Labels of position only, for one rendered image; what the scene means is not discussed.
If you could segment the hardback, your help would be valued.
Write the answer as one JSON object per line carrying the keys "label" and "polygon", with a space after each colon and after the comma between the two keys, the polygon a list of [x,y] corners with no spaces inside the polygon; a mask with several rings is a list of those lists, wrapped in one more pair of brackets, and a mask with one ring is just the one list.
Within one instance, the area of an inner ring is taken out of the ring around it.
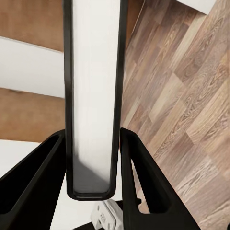
{"label": "hardback", "polygon": [[116,191],[129,0],[63,0],[66,187],[77,201]]}

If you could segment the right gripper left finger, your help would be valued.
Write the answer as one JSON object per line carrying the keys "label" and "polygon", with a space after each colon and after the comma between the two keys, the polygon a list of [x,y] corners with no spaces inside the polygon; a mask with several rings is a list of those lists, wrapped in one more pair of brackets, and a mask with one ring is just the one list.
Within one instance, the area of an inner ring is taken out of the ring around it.
{"label": "right gripper left finger", "polygon": [[0,230],[50,230],[65,172],[63,129],[0,178]]}

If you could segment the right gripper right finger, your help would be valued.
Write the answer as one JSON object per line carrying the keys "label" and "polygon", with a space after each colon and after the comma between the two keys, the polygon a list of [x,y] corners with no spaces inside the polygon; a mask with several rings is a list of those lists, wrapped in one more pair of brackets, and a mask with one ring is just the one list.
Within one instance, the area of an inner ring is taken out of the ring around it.
{"label": "right gripper right finger", "polygon": [[[122,127],[119,144],[124,230],[201,230],[139,136]],[[150,214],[139,211],[131,160]]]}

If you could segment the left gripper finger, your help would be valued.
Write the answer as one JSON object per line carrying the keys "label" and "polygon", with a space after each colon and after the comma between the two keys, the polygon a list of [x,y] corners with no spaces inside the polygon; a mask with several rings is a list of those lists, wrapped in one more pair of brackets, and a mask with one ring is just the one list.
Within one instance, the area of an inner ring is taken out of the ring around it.
{"label": "left gripper finger", "polygon": [[[119,207],[123,210],[123,202],[122,200],[116,201],[116,203],[119,205]],[[142,200],[138,199],[138,205],[142,204]]]}

